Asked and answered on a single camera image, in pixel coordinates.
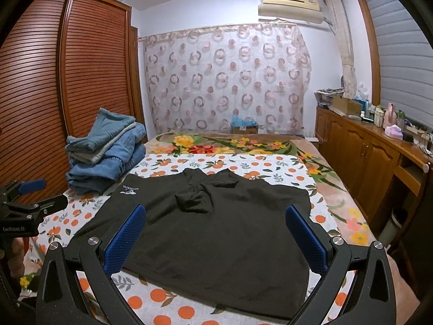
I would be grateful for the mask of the left hand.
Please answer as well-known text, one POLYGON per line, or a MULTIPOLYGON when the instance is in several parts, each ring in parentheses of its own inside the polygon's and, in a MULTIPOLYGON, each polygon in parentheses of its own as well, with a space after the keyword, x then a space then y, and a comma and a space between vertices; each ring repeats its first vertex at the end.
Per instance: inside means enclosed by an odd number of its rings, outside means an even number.
POLYGON ((24 255, 24 240, 15 238, 11 244, 9 258, 7 259, 9 273, 12 278, 20 279, 24 276, 24 255))

